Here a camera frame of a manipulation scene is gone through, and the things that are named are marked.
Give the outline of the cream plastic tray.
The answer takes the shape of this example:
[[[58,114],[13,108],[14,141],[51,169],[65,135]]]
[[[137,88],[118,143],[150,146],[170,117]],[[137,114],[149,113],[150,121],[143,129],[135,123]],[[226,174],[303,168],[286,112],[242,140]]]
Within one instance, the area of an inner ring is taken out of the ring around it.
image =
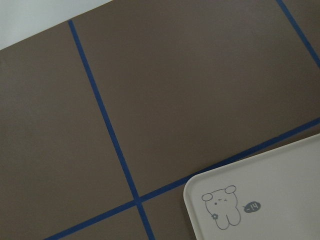
[[[198,240],[317,240],[320,137],[197,174],[183,199]]]

